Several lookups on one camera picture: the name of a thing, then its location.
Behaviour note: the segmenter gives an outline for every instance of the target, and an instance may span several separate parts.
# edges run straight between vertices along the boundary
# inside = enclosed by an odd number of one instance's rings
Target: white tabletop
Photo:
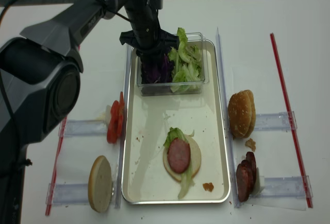
[[[52,177],[58,143],[56,128],[42,143],[28,148],[33,166],[26,169],[22,223],[328,223],[330,143],[327,137],[330,110],[330,0],[165,0],[159,12],[162,29],[175,33],[178,27],[201,32],[215,41],[217,27],[223,57],[258,57],[258,47],[268,46],[275,34],[285,68],[284,77],[298,125],[305,169],[313,190],[314,208],[295,211],[244,205],[234,209],[229,199],[214,205],[129,205],[98,214],[89,206],[54,207],[45,216],[45,199]],[[0,28],[0,44],[17,36],[27,25],[44,21],[69,5],[11,8]],[[82,88],[91,88],[89,76],[107,68],[112,72],[109,90],[113,100],[123,88],[125,46],[119,35],[131,30],[120,18],[102,20],[81,45],[85,72]],[[78,101],[88,101],[88,95]]]

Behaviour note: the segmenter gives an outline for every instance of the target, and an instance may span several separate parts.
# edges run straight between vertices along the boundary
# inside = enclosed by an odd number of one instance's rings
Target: bread slice
[[[96,212],[105,212],[112,194],[111,167],[105,156],[94,161],[88,180],[88,201]]]
[[[202,154],[201,154],[201,150],[200,150],[197,142],[188,135],[185,135],[185,137],[188,140],[189,145],[190,145],[190,156],[191,156],[190,163],[192,166],[192,176],[194,177],[198,173],[198,170],[201,167]],[[175,179],[178,182],[181,182],[181,174],[175,173],[170,167],[170,164],[167,160],[167,151],[168,151],[168,148],[164,148],[164,152],[163,152],[164,167],[165,167],[166,171],[169,173],[169,175],[172,176],[173,179]]]
[[[245,90],[244,92],[247,93],[247,95],[249,96],[249,99],[250,99],[250,102],[251,102],[251,105],[252,105],[252,116],[251,116],[251,123],[250,123],[250,126],[249,126],[249,129],[247,131],[247,133],[244,135],[244,138],[248,138],[252,131],[254,130],[254,125],[256,124],[256,109],[255,109],[255,106],[254,106],[254,98],[253,98],[253,93],[251,90]]]
[[[232,95],[228,104],[228,116],[233,136],[244,137],[252,119],[252,103],[246,91]]]

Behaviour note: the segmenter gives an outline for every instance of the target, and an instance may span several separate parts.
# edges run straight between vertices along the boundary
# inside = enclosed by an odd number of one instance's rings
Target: sliced sausage
[[[236,180],[237,180],[237,191],[238,191],[238,200],[240,202],[245,202],[249,198],[251,192],[251,181],[253,182],[252,170],[239,164],[236,170]]]
[[[257,178],[257,165],[256,165],[256,158],[254,157],[253,152],[246,153],[246,160],[251,163],[252,175],[253,175],[253,182],[256,182]]]
[[[189,143],[176,138],[171,142],[167,154],[170,168],[177,174],[183,173],[190,163],[190,146]]]

